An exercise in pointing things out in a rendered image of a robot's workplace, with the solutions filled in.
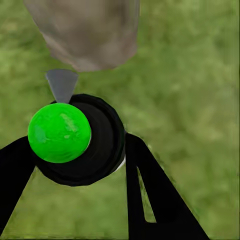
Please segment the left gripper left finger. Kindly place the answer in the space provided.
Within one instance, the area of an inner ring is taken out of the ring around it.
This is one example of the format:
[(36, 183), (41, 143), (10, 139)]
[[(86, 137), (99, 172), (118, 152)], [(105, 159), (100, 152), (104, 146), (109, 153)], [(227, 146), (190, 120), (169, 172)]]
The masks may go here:
[(0, 235), (36, 166), (28, 137), (0, 149)]

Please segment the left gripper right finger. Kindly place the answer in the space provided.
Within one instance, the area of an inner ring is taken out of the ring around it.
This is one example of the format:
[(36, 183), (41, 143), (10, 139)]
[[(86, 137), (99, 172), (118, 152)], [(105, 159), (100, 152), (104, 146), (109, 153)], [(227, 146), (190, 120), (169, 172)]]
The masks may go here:
[[(125, 162), (129, 240), (210, 240), (145, 142), (130, 133)], [(145, 220), (137, 168), (156, 223)]]

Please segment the pesticide atomizer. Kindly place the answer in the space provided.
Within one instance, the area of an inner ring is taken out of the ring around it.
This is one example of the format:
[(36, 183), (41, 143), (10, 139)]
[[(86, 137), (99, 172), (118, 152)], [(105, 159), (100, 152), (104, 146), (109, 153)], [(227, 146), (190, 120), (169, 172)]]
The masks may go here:
[(126, 129), (112, 106), (100, 97), (73, 94), (77, 72), (55, 68), (45, 73), (55, 101), (40, 109), (28, 126), (35, 165), (49, 179), (71, 187), (88, 186), (126, 162)]

